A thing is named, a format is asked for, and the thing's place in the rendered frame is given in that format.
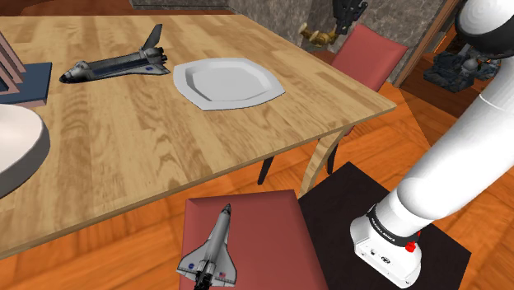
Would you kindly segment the white angular plate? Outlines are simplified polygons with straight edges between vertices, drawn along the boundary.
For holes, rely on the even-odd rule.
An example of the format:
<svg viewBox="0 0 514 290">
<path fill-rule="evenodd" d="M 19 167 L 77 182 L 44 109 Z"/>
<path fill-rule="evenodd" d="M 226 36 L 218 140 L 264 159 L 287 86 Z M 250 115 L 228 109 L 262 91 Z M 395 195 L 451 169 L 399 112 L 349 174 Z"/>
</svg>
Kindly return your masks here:
<svg viewBox="0 0 514 290">
<path fill-rule="evenodd" d="M 247 58 L 206 58 L 174 67 L 178 92 L 203 111 L 261 105 L 285 90 L 266 68 Z"/>
</svg>

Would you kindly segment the red chair with dark legs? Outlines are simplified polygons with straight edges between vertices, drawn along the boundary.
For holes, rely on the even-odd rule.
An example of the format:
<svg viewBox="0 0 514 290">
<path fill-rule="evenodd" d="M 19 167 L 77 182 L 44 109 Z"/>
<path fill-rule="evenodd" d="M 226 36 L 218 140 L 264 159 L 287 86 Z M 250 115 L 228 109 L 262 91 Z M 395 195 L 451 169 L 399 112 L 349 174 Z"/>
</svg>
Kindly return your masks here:
<svg viewBox="0 0 514 290">
<path fill-rule="evenodd" d="M 407 46 L 357 24 L 329 64 L 378 92 L 407 50 Z"/>
</svg>

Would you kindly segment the light wooden table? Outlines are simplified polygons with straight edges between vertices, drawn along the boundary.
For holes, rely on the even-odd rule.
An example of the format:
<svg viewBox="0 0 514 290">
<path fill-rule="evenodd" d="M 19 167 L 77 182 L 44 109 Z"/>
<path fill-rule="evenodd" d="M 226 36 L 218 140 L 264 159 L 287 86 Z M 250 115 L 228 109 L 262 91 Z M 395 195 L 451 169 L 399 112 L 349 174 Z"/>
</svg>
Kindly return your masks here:
<svg viewBox="0 0 514 290">
<path fill-rule="evenodd" d="M 280 97 L 241 110 L 204 111 L 173 77 L 132 75 L 65 85 L 80 58 L 127 54 L 162 24 L 168 63 L 244 57 L 267 68 Z M 0 260 L 309 142 L 301 190 L 355 124 L 395 104 L 242 15 L 0 16 L 27 62 L 53 64 L 46 105 L 49 155 L 0 199 Z"/>
</svg>

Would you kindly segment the pink angular frame object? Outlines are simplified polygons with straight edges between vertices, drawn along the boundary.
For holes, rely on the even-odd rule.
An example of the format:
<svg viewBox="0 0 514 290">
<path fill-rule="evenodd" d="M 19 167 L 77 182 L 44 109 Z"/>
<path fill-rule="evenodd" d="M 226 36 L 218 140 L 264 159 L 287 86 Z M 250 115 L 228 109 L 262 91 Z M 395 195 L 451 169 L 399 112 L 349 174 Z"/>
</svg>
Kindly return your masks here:
<svg viewBox="0 0 514 290">
<path fill-rule="evenodd" d="M 0 91 L 0 95 L 20 92 L 18 85 L 24 82 L 25 72 L 23 62 L 0 31 L 0 81 L 7 86 L 6 90 Z"/>
</svg>

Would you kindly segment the dark grey space shuttle toy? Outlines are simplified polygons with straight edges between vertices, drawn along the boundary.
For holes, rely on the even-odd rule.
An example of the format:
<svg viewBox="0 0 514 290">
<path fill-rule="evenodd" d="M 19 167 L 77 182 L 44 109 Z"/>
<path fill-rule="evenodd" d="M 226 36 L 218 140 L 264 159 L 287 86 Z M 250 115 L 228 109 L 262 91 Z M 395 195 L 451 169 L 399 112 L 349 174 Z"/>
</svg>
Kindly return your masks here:
<svg viewBox="0 0 514 290">
<path fill-rule="evenodd" d="M 162 24 L 156 24 L 146 42 L 137 52 L 94 62 L 79 61 L 60 78 L 61 83 L 82 83 L 129 74 L 166 75 L 167 57 L 164 49 L 157 47 Z"/>
</svg>

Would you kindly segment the red chair with shuttle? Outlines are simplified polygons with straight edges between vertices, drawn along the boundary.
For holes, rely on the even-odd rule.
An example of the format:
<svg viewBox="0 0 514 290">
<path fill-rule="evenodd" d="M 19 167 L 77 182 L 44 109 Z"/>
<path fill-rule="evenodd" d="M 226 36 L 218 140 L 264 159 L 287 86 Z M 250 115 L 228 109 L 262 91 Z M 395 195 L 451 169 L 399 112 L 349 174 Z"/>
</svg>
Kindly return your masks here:
<svg viewBox="0 0 514 290">
<path fill-rule="evenodd" d="M 188 199 L 182 255 L 204 244 L 227 204 L 236 284 L 209 290 L 329 290 L 291 189 Z"/>
</svg>

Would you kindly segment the white round bowl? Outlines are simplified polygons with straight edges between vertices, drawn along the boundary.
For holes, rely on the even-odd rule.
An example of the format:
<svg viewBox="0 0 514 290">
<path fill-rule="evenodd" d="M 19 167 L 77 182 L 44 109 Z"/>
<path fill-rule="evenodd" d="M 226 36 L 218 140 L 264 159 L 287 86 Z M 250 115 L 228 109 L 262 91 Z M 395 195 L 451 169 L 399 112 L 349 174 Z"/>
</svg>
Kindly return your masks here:
<svg viewBox="0 0 514 290">
<path fill-rule="evenodd" d="M 49 149 L 49 131 L 38 114 L 0 104 L 0 199 L 36 173 Z"/>
</svg>

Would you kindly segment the blue flat book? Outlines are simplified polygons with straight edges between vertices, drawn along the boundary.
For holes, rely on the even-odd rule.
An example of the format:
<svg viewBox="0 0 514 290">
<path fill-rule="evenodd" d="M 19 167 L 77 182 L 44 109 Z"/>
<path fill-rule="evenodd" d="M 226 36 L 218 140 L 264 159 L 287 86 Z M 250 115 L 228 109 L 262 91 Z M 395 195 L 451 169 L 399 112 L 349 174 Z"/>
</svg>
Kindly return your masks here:
<svg viewBox="0 0 514 290">
<path fill-rule="evenodd" d="M 31 63 L 22 73 L 24 82 L 18 84 L 17 93 L 0 95 L 0 104 L 34 108 L 46 105 L 52 63 Z"/>
</svg>

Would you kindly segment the white space shuttle toy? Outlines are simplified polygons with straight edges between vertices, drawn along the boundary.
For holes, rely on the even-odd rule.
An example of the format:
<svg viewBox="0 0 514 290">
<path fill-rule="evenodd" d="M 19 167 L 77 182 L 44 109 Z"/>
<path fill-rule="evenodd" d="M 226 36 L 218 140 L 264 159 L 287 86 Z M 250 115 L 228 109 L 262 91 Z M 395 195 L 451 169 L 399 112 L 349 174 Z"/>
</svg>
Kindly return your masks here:
<svg viewBox="0 0 514 290">
<path fill-rule="evenodd" d="M 176 272 L 194 282 L 194 290 L 235 287 L 237 270 L 228 251 L 231 205 L 218 215 L 208 239 L 179 262 Z"/>
</svg>

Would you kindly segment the golden brass object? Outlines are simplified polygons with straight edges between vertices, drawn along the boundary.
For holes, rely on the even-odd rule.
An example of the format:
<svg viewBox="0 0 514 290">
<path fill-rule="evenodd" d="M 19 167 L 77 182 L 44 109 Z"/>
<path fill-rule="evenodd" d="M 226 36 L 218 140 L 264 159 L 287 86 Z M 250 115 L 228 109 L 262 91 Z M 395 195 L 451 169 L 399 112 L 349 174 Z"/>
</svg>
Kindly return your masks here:
<svg viewBox="0 0 514 290">
<path fill-rule="evenodd" d="M 305 39 L 308 39 L 311 44 L 315 47 L 323 47 L 328 44 L 334 44 L 338 39 L 339 34 L 335 33 L 336 26 L 330 32 L 320 32 L 319 30 L 312 31 L 307 27 L 307 23 L 304 22 L 298 29 L 298 33 Z"/>
</svg>

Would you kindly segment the dark robot stand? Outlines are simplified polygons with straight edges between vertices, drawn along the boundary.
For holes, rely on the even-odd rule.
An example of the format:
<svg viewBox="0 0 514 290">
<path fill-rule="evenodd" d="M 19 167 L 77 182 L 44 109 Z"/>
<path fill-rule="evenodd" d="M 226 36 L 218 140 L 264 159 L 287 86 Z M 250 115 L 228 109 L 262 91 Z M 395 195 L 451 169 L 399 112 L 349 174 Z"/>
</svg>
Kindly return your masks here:
<svg viewBox="0 0 514 290">
<path fill-rule="evenodd" d="M 421 231 L 421 273 L 401 289 L 358 258 L 350 223 L 389 191 L 351 162 L 299 198 L 329 290 L 459 290 L 471 252 L 430 224 Z"/>
</svg>

